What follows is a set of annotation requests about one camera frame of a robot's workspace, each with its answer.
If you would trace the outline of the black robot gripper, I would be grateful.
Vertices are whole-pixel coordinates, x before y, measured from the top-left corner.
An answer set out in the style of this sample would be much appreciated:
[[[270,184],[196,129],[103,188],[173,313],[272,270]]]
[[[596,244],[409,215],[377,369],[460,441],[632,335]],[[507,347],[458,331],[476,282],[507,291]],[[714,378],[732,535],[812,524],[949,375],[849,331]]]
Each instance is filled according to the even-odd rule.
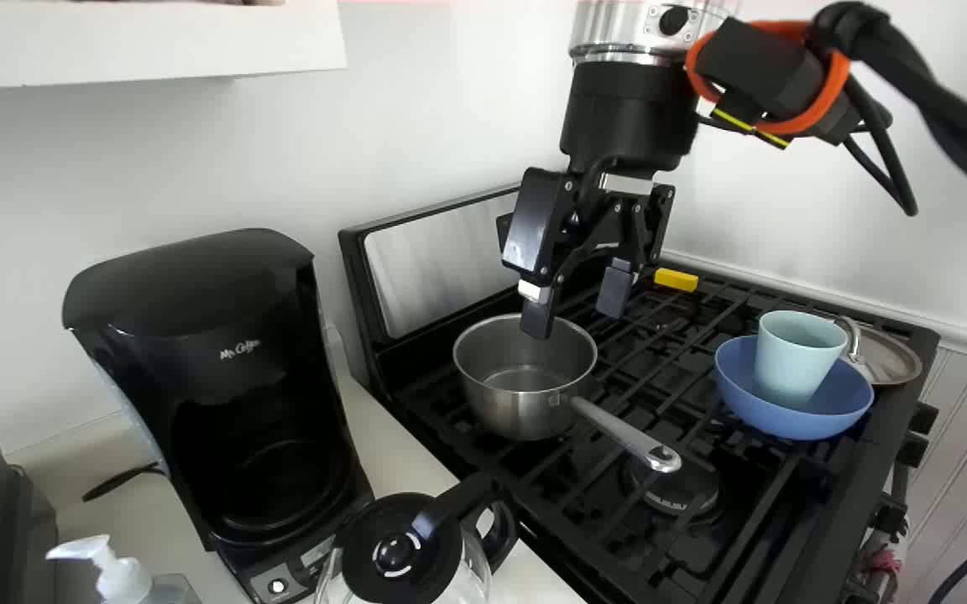
[[[609,215],[602,176],[651,177],[655,171],[675,171],[694,131],[694,90],[680,62],[583,62],[576,67],[560,129],[569,169],[526,169],[499,233],[499,261],[522,275],[522,329],[526,335],[552,335],[557,273]],[[614,260],[604,270],[596,310],[618,318],[627,291],[632,265]]]

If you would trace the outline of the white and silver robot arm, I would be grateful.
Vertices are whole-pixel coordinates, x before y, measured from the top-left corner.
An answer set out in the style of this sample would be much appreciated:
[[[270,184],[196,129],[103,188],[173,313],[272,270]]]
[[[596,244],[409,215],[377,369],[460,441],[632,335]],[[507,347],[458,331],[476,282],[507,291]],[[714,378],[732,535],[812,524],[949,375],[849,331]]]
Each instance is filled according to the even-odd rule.
[[[684,58],[729,14],[729,0],[577,0],[569,165],[526,169],[514,212],[498,221],[526,335],[552,335],[560,290],[580,265],[599,270],[596,310],[618,318],[660,260],[675,188],[655,176],[682,165],[702,123]]]

